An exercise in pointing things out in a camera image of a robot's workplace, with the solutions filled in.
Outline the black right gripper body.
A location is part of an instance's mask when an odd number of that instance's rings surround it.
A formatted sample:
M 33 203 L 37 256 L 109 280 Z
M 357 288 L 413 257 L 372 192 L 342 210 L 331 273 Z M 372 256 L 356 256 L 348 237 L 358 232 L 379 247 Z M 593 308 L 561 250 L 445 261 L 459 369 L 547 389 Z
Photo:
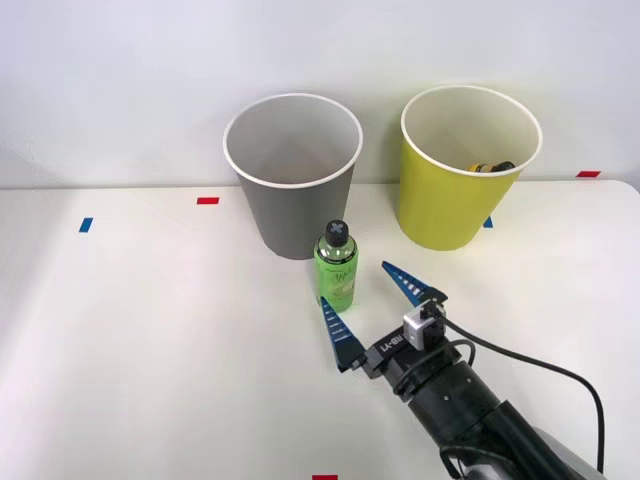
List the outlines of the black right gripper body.
M 397 396 L 415 396 L 417 391 L 461 354 L 444 335 L 445 327 L 429 327 L 424 350 L 418 350 L 398 328 L 365 352 L 363 369 L 370 379 L 384 377 Z

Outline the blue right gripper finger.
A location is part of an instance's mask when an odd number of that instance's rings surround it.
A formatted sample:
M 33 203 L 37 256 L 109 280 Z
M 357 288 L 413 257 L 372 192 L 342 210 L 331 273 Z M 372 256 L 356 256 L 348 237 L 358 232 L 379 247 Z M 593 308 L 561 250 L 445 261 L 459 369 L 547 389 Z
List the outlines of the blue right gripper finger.
M 339 372 L 361 368 L 365 361 L 364 346 L 324 297 L 320 302 Z
M 427 285 L 405 270 L 387 261 L 382 262 L 382 268 L 414 307 L 428 300 L 435 300 L 439 304 L 444 304 L 448 300 L 448 296 L 442 291 Z

